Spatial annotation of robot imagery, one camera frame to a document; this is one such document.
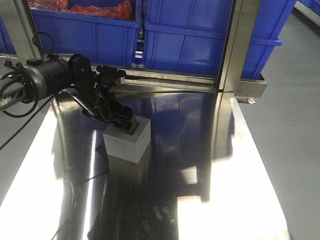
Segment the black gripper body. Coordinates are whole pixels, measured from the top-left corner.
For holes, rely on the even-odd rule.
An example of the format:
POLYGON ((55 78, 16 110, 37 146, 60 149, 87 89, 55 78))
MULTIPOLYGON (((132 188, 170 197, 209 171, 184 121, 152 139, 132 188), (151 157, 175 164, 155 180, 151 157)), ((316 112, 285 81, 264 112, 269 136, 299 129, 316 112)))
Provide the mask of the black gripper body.
POLYGON ((102 123, 132 125, 135 119, 132 108, 123 106, 110 88, 94 82, 90 88, 72 86, 71 96, 83 108, 86 116, 102 123))

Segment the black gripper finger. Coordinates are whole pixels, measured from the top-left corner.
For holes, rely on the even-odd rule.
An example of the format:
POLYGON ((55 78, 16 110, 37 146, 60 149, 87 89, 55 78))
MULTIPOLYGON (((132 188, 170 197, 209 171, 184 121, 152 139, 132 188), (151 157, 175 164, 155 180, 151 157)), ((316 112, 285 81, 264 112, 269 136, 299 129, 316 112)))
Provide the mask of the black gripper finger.
POLYGON ((132 121, 128 125, 128 129, 126 130, 127 134, 134 134, 138 126, 140 125, 140 121, 136 115, 133 116, 132 121))
POLYGON ((113 126, 114 126, 118 131, 123 131, 123 132, 129 131, 129 124, 128 124, 127 122, 114 123, 113 126))

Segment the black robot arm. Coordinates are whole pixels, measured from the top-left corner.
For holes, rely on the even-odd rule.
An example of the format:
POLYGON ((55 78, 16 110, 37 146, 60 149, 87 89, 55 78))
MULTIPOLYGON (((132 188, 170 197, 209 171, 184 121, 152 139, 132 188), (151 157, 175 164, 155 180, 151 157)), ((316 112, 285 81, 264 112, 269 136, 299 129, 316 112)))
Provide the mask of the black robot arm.
POLYGON ((48 54, 42 59, 28 59, 25 65, 7 59, 4 65, 11 71, 0 79, 3 113, 16 103, 37 105, 67 90, 88 117, 114 124, 129 134, 139 125, 133 110, 119 103, 112 92, 116 81, 126 76, 123 70, 106 65, 92 70, 89 59, 80 54, 48 54))

